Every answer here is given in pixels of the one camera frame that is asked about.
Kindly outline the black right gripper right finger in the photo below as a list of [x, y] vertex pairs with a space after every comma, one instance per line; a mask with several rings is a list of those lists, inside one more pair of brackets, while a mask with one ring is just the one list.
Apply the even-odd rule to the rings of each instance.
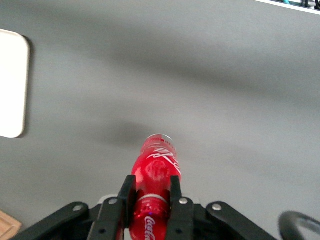
[[168, 240], [273, 240], [274, 237], [222, 201], [203, 207], [182, 195], [178, 176], [170, 177]]

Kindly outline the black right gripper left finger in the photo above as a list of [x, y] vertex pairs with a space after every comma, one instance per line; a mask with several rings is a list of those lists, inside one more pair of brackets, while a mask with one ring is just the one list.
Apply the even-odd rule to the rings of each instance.
[[18, 233], [16, 240], [122, 240], [136, 194], [136, 177], [128, 175], [115, 197], [89, 208], [72, 202]]

